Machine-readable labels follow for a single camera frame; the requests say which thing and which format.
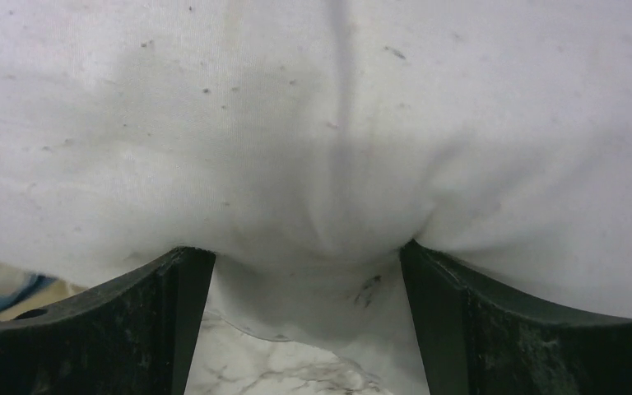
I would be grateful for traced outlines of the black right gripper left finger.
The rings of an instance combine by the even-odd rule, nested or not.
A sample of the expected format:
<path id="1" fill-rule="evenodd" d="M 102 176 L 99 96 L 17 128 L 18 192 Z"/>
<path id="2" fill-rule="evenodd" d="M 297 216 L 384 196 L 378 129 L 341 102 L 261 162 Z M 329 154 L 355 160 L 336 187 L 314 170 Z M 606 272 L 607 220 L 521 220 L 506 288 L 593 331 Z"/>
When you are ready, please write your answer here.
<path id="1" fill-rule="evenodd" d="M 0 321 L 0 394 L 182 394 L 215 257 L 178 248 Z"/>

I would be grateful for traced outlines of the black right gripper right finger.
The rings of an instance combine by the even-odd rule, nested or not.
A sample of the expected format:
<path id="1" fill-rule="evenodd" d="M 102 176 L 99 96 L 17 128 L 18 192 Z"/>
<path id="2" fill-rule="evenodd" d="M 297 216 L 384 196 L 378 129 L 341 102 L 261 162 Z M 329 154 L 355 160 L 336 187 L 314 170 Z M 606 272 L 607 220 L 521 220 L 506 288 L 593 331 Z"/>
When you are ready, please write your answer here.
<path id="1" fill-rule="evenodd" d="M 632 319 L 529 295 L 406 244 L 402 275 L 433 394 L 632 394 Z"/>

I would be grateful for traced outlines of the blue beige checked pillowcase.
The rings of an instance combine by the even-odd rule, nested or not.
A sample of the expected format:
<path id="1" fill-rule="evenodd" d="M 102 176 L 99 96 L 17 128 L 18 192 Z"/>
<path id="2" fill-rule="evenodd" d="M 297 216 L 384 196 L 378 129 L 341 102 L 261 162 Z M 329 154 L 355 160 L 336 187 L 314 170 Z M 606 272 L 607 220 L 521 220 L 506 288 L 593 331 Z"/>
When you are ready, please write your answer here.
<path id="1" fill-rule="evenodd" d="M 85 290 L 66 281 L 0 263 L 0 321 L 74 296 Z"/>

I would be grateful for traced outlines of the white pillow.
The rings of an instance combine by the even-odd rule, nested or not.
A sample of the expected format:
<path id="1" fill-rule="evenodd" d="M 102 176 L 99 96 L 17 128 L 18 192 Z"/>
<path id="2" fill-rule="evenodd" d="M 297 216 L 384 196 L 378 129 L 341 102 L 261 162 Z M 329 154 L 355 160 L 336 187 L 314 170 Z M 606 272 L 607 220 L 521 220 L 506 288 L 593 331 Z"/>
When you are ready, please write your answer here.
<path id="1" fill-rule="evenodd" d="M 0 263 L 425 392 L 397 251 L 632 318 L 632 1 L 0 1 Z"/>

